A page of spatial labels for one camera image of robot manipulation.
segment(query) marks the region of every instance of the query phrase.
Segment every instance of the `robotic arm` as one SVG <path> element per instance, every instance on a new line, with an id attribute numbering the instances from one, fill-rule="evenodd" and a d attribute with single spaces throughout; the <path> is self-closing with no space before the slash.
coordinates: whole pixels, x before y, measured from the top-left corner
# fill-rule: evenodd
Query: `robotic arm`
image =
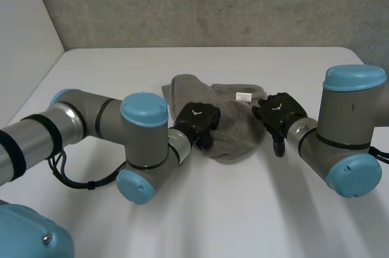
<path id="1" fill-rule="evenodd" d="M 344 197 L 358 197 L 372 191 L 381 179 L 376 158 L 389 157 L 370 147 L 374 128 L 389 126 L 386 79 L 379 67 L 333 67 L 323 83 L 318 121 L 287 93 L 260 101 L 253 113 L 272 134 L 278 157 L 284 155 L 286 138 L 331 189 Z M 194 144 L 200 149 L 212 145 L 210 131 L 219 118 L 217 107 L 188 103 L 168 129 L 167 104 L 157 95 L 137 93 L 119 101 L 64 90 L 47 111 L 0 131 L 0 186 L 65 146 L 93 136 L 124 145 L 126 162 L 117 174 L 117 187 L 128 200 L 144 204 Z M 88 186 L 93 189 L 96 184 Z M 30 208 L 0 202 L 0 225 L 1 257 L 74 256 L 71 236 Z"/>
<path id="2" fill-rule="evenodd" d="M 210 131 L 217 128 L 219 119 L 217 107 L 188 103 L 168 129 L 167 104 L 155 94 L 135 93 L 120 101 L 63 90 L 45 112 L 0 131 L 0 186 L 53 158 L 65 146 L 92 136 L 124 146 L 126 162 L 113 177 L 126 199 L 145 204 L 182 164 L 193 145 L 199 149 L 212 146 Z M 89 182 L 86 188 L 95 187 L 96 182 Z M 1 257 L 74 257 L 71 236 L 26 206 L 1 202 L 0 225 Z"/>
<path id="3" fill-rule="evenodd" d="M 360 197 L 380 182 L 376 158 L 386 161 L 370 147 L 374 128 L 389 126 L 386 79 L 380 67 L 336 66 L 326 73 L 318 121 L 287 93 L 260 101 L 253 113 L 272 134 L 277 157 L 284 155 L 286 138 L 336 193 Z"/>

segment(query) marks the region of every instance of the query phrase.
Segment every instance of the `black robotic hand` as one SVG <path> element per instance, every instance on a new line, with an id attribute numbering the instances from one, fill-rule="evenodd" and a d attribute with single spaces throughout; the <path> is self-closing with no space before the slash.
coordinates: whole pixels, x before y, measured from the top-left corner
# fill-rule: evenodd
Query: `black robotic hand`
<path id="1" fill-rule="evenodd" d="M 220 115 L 220 109 L 212 104 L 189 102 L 181 110 L 173 127 L 183 132 L 191 145 L 210 149 L 213 145 L 211 130 L 218 127 Z"/>
<path id="2" fill-rule="evenodd" d="M 307 117 L 307 113 L 288 93 L 269 95 L 267 100 L 260 99 L 258 105 L 252 112 L 273 136 L 274 154 L 283 157 L 287 131 L 295 121 Z"/>

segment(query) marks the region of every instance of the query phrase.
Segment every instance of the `black cable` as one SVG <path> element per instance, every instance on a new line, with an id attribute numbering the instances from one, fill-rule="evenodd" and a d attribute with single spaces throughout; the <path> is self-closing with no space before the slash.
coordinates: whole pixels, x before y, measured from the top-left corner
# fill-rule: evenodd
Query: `black cable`
<path id="1" fill-rule="evenodd" d="M 376 158 L 377 158 L 377 160 L 380 160 L 381 162 L 384 162 L 384 163 L 386 163 L 386 164 L 389 165 L 389 160 L 388 160 L 388 159 L 383 158 L 383 157 L 381 157 L 381 156 L 376 156 Z"/>
<path id="2" fill-rule="evenodd" d="M 389 153 L 384 153 L 378 150 L 375 147 L 369 148 L 369 154 L 375 157 L 377 160 L 380 160 L 381 162 L 384 162 L 389 165 Z"/>
<path id="3" fill-rule="evenodd" d="M 61 161 L 61 169 L 58 170 L 58 164 Z M 53 175 L 55 178 L 57 178 L 62 184 L 66 185 L 67 187 L 74 188 L 74 189 L 88 189 L 93 190 L 97 187 L 101 187 L 104 185 L 108 185 L 115 181 L 117 174 L 126 166 L 126 162 L 123 162 L 114 172 L 109 174 L 107 177 L 100 179 L 98 181 L 89 181 L 87 183 L 80 183 L 75 182 L 71 179 L 69 179 L 65 173 L 65 165 L 67 161 L 67 156 L 64 150 L 62 150 L 59 154 L 57 159 L 55 157 L 47 159 L 47 162 L 49 164 L 49 167 L 51 171 L 53 172 Z"/>

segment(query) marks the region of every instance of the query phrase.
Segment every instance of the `screw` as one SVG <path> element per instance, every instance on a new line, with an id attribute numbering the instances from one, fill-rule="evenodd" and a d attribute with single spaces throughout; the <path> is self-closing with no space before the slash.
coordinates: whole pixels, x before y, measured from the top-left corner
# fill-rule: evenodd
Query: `screw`
<path id="1" fill-rule="evenodd" d="M 53 239 L 53 236 L 51 236 L 50 234 L 47 234 L 46 236 L 43 237 L 43 243 L 45 245 L 48 245 L 52 239 Z"/>

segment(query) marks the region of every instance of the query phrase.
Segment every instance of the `white wall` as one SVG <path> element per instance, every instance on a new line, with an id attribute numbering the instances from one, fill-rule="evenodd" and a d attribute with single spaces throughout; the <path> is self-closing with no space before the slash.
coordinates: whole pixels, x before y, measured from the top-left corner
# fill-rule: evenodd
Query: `white wall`
<path id="1" fill-rule="evenodd" d="M 0 0 L 0 127 L 63 53 L 42 0 Z"/>

